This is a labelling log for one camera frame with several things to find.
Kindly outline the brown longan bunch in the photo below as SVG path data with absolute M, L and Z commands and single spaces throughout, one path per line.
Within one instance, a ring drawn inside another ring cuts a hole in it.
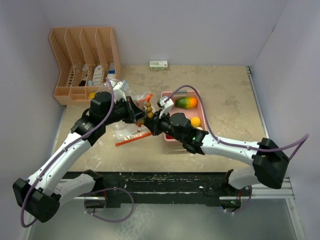
M 144 112 L 144 117 L 139 119 L 135 124 L 138 127 L 144 125 L 148 120 L 154 117 L 154 108 L 150 100 L 139 101 L 137 106 Z

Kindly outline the clear zip top bag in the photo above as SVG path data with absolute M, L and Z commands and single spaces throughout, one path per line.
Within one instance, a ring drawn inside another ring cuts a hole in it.
M 155 112 L 151 103 L 151 92 L 136 93 L 130 89 L 127 81 L 109 77 L 98 88 L 97 93 L 102 92 L 114 95 L 112 112 L 105 124 L 113 125 L 112 131 L 117 147 L 152 135 L 145 126 L 147 118 Z

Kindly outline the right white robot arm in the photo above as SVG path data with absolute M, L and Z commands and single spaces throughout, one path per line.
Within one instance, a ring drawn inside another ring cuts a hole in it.
M 280 189 L 283 185 L 290 159 L 268 138 L 245 143 L 214 137 L 208 131 L 193 127 L 184 113 L 155 114 L 152 119 L 146 118 L 144 125 L 154 136 L 167 134 L 174 138 L 189 153 L 222 156 L 247 164 L 246 168 L 227 172 L 222 190 L 228 196 L 255 184 L 271 189 Z

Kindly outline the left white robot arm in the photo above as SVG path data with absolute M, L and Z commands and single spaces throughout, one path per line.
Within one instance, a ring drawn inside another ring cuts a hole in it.
M 103 177 L 92 170 L 68 182 L 60 181 L 76 160 L 106 133 L 107 125 L 120 121 L 134 124 L 145 116 L 130 96 L 116 100 L 113 93 L 98 92 L 49 160 L 26 180 L 18 178 L 13 183 L 14 196 L 21 208 L 21 226 L 28 228 L 36 221 L 47 222 L 60 205 L 75 197 L 101 194 Z

